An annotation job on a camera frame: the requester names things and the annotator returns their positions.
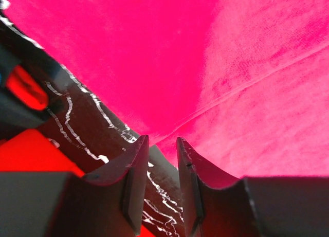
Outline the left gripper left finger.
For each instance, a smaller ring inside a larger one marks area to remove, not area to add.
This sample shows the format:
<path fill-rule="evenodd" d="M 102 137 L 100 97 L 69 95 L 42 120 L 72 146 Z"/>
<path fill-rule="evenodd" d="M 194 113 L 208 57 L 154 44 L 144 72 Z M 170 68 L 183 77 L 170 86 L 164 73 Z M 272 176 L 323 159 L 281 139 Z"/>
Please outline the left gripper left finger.
<path fill-rule="evenodd" d="M 1 173 L 1 236 L 137 236 L 149 138 L 78 177 L 70 172 Z"/>

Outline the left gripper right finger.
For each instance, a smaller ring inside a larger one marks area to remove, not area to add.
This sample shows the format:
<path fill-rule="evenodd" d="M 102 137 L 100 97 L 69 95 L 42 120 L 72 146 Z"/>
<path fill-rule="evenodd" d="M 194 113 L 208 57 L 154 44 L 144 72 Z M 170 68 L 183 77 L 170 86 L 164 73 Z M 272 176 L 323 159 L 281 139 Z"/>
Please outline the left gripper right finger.
<path fill-rule="evenodd" d="M 176 147 L 186 236 L 328 236 L 328 177 L 236 178 Z"/>

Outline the pink t shirt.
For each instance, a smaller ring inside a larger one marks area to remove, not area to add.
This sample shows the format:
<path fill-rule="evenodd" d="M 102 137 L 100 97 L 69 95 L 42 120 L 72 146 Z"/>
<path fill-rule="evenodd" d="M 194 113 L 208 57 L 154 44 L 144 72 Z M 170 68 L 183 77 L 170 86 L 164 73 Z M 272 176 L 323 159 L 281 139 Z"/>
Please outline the pink t shirt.
<path fill-rule="evenodd" d="M 8 23 L 173 165 L 328 175 L 328 0 L 8 0 Z"/>

